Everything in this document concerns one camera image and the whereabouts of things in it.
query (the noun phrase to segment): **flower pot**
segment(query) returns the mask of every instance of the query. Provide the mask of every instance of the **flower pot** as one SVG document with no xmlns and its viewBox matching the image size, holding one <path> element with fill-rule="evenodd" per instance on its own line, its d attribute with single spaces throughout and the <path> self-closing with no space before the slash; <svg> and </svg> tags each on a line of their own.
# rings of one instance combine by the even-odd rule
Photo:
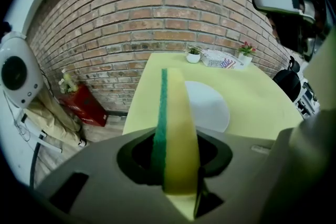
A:
<svg viewBox="0 0 336 224">
<path fill-rule="evenodd" d="M 243 53 L 240 53 L 238 59 L 244 63 L 244 66 L 247 66 L 252 61 L 252 57 L 245 56 Z"/>
<path fill-rule="evenodd" d="M 187 61 L 190 63 L 197 63 L 201 58 L 200 54 L 188 54 Z"/>
</svg>

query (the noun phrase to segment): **yellow tablecloth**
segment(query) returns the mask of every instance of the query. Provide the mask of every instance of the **yellow tablecloth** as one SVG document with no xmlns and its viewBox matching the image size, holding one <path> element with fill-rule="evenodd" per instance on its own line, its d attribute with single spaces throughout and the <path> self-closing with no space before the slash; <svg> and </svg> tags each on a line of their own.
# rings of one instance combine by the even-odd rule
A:
<svg viewBox="0 0 336 224">
<path fill-rule="evenodd" d="M 142 74 L 123 134 L 155 127 L 160 103 L 161 69 L 180 68 L 186 81 L 202 82 L 218 91 L 230 110 L 227 133 L 275 140 L 297 126 L 302 117 L 287 95 L 260 69 L 244 70 L 192 64 L 182 53 L 153 53 Z"/>
</svg>

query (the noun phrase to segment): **yellow sponge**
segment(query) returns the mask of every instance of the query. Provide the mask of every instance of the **yellow sponge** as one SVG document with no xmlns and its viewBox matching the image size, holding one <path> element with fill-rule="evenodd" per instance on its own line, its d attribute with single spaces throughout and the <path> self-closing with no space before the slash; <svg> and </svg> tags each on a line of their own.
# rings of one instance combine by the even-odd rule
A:
<svg viewBox="0 0 336 224">
<path fill-rule="evenodd" d="M 163 190 L 171 195 L 196 193 L 200 167 L 196 129 L 184 82 L 178 69 L 162 70 L 152 167 L 162 173 Z"/>
</svg>

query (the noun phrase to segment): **floor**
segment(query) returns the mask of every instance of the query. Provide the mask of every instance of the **floor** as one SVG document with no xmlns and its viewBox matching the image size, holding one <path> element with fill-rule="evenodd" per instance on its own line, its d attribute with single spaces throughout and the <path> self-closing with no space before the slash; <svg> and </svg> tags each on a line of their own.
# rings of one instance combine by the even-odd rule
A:
<svg viewBox="0 0 336 224">
<path fill-rule="evenodd" d="M 109 116 L 105 127 L 96 127 L 91 125 L 83 125 L 83 135 L 90 143 L 99 142 L 109 138 L 122 135 L 122 130 L 125 125 L 125 116 Z M 74 156 L 81 148 L 69 146 L 60 140 L 50 136 L 44 138 L 46 142 L 58 148 L 62 148 L 62 153 L 55 152 L 47 147 L 41 146 L 38 152 L 35 174 L 34 188 L 42 182 L 42 180 L 56 169 L 67 159 Z"/>
</svg>

